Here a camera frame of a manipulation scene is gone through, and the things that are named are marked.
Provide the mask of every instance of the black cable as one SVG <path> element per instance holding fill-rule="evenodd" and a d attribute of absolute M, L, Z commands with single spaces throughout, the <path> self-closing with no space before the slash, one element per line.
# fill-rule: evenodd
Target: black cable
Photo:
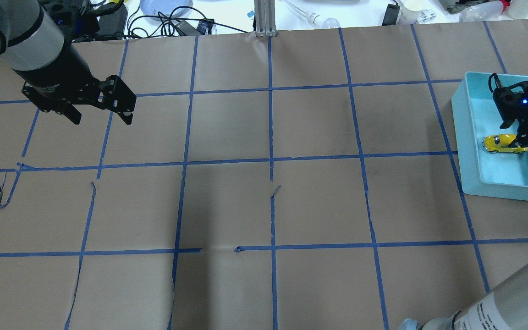
<path fill-rule="evenodd" d="M 182 8 L 189 8 L 189 9 L 192 9 L 194 11 L 197 11 L 197 13 L 199 13 L 201 16 L 203 16 L 203 18 L 201 18 L 201 19 L 198 19 L 198 18 L 180 18 L 180 19 L 173 18 L 172 15 L 174 14 L 174 12 L 177 11 L 178 9 L 182 9 Z M 139 11 L 139 9 L 140 8 L 138 7 L 138 10 L 136 10 L 136 12 L 134 12 L 132 14 L 132 16 L 135 15 Z M 141 18 L 144 18 L 144 17 L 160 19 L 159 27 L 157 27 L 157 29 L 154 30 L 152 33 L 148 33 L 148 31 L 146 31 L 142 27 L 135 27 L 135 28 L 132 29 L 132 26 L 134 25 L 134 23 L 138 19 L 141 19 Z M 165 15 L 162 12 L 158 12 L 157 15 L 140 15 L 140 16 L 132 19 L 131 21 L 130 21 L 130 19 L 128 19 L 128 23 L 126 25 L 126 27 L 127 27 L 127 35 L 124 35 L 124 36 L 129 37 L 129 38 L 134 38 L 134 39 L 157 38 L 157 37 L 160 37 L 160 36 L 174 36 L 174 32 L 176 30 L 174 29 L 174 22 L 173 21 L 180 21 L 180 20 L 183 20 L 183 19 L 185 21 L 207 21 L 208 20 L 207 17 L 201 11 L 199 11 L 196 8 L 193 8 L 193 7 L 190 7 L 190 6 L 178 6 L 178 7 L 174 8 L 174 9 L 172 9 L 172 12 L 170 12 L 169 16 Z M 230 27 L 229 25 L 225 25 L 225 24 L 222 24 L 222 23 L 217 23 L 217 22 L 212 22 L 212 23 L 214 25 L 220 25 L 222 27 L 225 27 L 225 28 L 228 28 L 228 29 L 232 29 L 232 30 L 235 30 L 235 31 L 248 33 L 247 31 L 244 31 L 242 29 L 237 29 L 236 27 Z M 146 36 L 137 35 L 135 33 L 136 30 L 144 31 Z M 158 30 L 161 31 L 161 35 L 154 35 Z"/>
<path fill-rule="evenodd" d="M 102 4 L 105 4 L 105 2 L 107 2 L 107 0 L 103 0 L 102 2 L 99 2 L 98 4 L 92 4 L 93 7 L 99 7 L 101 6 Z"/>
<path fill-rule="evenodd" d="M 492 77 L 494 77 L 494 75 L 496 75 L 496 73 L 492 73 L 492 75 L 490 75 L 490 77 L 488 77 L 488 89 L 490 90 L 491 93 L 494 93 L 493 90 L 492 90 Z"/>
<path fill-rule="evenodd" d="M 119 0 L 117 3 L 113 4 L 113 6 L 110 6 L 109 9 L 107 9 L 109 4 L 105 4 L 97 9 L 90 9 L 85 12 L 85 15 L 93 15 L 95 17 L 111 15 L 112 13 L 115 13 L 117 9 L 120 9 L 121 6 L 123 6 L 123 2 L 124 0 Z"/>
<path fill-rule="evenodd" d="M 130 25 L 130 21 L 132 20 L 132 17 L 134 17 L 134 15 L 136 15 L 136 13 L 138 13 L 138 11 L 140 11 L 140 5 L 138 5 L 138 9 L 136 9 L 136 11 L 135 11 L 134 13 L 132 13 L 132 14 L 130 15 L 130 17 L 128 17 L 127 22 L 126 22 L 126 27 L 127 27 L 128 25 Z"/>

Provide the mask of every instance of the white label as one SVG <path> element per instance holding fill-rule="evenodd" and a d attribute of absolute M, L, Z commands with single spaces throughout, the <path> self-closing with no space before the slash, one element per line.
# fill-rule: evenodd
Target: white label
<path fill-rule="evenodd" d="M 466 315 L 453 323 L 453 328 L 455 330 L 511 330 L 498 313 L 494 302 L 494 292 L 470 307 Z"/>

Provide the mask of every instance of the black device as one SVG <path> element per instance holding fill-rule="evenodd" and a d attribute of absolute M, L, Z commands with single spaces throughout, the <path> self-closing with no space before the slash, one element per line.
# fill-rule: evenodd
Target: black device
<path fill-rule="evenodd" d="M 202 35 L 210 35 L 213 30 L 213 24 L 215 23 L 214 19 L 201 19 L 199 25 L 197 25 L 197 31 Z"/>
<path fill-rule="evenodd" d="M 492 79 L 496 84 L 494 90 L 492 90 Z M 500 128 L 507 129 L 515 121 L 519 122 L 516 139 L 509 144 L 509 148 L 528 147 L 528 81 L 504 87 L 498 75 L 492 73 L 488 78 L 488 88 L 492 92 L 492 99 L 502 118 Z"/>
<path fill-rule="evenodd" d="M 201 32 L 197 31 L 189 22 L 180 21 L 174 25 L 174 29 L 178 32 L 180 36 L 194 36 L 201 35 Z"/>
<path fill-rule="evenodd" d="M 400 19 L 401 7 L 397 5 L 388 5 L 386 12 L 384 13 L 384 19 L 382 20 L 382 26 L 385 25 L 396 25 L 398 19 Z"/>
<path fill-rule="evenodd" d="M 67 40 L 90 41 L 96 36 L 103 36 L 103 40 L 122 39 L 118 32 L 123 32 L 127 19 L 127 8 L 123 2 L 108 2 L 99 6 L 92 5 L 90 0 L 39 2 Z"/>

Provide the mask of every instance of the plastic bottle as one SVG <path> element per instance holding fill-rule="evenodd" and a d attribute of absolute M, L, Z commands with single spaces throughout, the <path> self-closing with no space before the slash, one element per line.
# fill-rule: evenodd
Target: plastic bottle
<path fill-rule="evenodd" d="M 524 19 L 528 17 L 528 0 L 512 0 L 511 6 L 506 14 L 512 19 Z"/>
<path fill-rule="evenodd" d="M 487 21 L 491 18 L 495 18 L 508 6 L 504 0 L 495 0 L 491 2 L 485 2 L 476 6 L 471 6 L 463 9 L 459 13 L 459 21 L 461 22 L 481 22 Z"/>
<path fill-rule="evenodd" d="M 340 27 L 339 21 L 333 17 L 325 18 L 314 12 L 307 12 L 305 16 L 310 24 L 321 29 L 335 29 Z"/>

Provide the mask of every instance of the white container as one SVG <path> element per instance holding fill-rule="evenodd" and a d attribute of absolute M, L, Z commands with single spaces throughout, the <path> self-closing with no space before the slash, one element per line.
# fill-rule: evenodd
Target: white container
<path fill-rule="evenodd" d="M 502 1 L 484 2 L 476 6 L 471 6 L 463 9 L 459 13 L 459 21 L 461 22 L 481 22 L 488 21 L 492 18 L 498 17 L 505 10 L 505 5 Z"/>
<path fill-rule="evenodd" d="M 528 17 L 528 0 L 512 0 L 506 10 L 506 14 L 512 19 L 524 19 Z"/>
<path fill-rule="evenodd" d="M 400 0 L 401 18 L 398 24 L 413 24 L 425 9 L 424 0 Z"/>

